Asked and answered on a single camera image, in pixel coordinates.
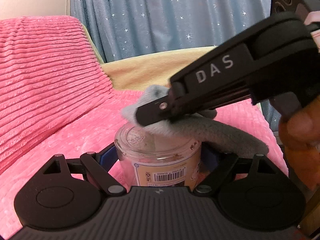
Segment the jar label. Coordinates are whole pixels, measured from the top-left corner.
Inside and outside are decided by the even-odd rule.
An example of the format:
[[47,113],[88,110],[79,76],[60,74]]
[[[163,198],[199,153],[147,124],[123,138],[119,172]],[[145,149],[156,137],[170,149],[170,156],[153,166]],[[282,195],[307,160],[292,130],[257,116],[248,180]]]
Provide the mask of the jar label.
[[133,162],[137,185],[142,187],[196,186],[201,157],[201,147],[187,158],[170,163]]

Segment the finger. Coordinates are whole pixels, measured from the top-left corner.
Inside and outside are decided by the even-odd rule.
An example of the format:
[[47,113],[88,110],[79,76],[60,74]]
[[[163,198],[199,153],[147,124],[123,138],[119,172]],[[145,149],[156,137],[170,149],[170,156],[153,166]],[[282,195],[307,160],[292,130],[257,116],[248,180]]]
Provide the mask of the finger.
[[310,189],[314,190],[320,183],[320,154],[317,150],[295,151],[285,148],[288,163],[298,178]]
[[308,145],[304,142],[297,141],[292,135],[288,133],[287,123],[281,118],[279,121],[279,137],[281,142],[292,150],[308,150]]
[[287,130],[297,141],[320,140],[320,96],[288,121]]

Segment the pink object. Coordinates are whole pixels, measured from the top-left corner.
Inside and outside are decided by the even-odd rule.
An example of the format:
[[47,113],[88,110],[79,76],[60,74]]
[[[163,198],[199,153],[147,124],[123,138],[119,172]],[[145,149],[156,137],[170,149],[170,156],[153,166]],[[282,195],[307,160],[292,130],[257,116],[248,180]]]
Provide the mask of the pink object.
[[[141,92],[112,89],[80,22],[67,16],[0,21],[0,92],[0,235],[7,239],[21,228],[13,200],[28,179],[56,153],[77,158],[110,144],[126,122],[120,110]],[[288,174],[250,101],[218,109],[216,120],[264,141]],[[119,163],[109,173],[126,186]]]

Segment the glass jar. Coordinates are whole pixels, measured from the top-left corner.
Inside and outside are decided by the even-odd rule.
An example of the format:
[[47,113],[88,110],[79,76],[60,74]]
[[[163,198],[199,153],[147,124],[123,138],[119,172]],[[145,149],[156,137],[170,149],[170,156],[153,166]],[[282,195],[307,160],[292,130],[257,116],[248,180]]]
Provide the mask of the glass jar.
[[129,186],[174,187],[197,184],[201,142],[147,133],[130,123],[115,135],[115,146]]

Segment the blue curtain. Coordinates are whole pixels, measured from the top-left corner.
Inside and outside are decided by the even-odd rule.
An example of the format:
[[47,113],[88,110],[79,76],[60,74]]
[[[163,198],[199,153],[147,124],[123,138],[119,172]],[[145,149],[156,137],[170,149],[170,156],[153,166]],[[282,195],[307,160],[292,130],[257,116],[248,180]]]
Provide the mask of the blue curtain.
[[[271,0],[71,0],[105,62],[220,45],[270,14]],[[279,113],[262,103],[273,131]]]

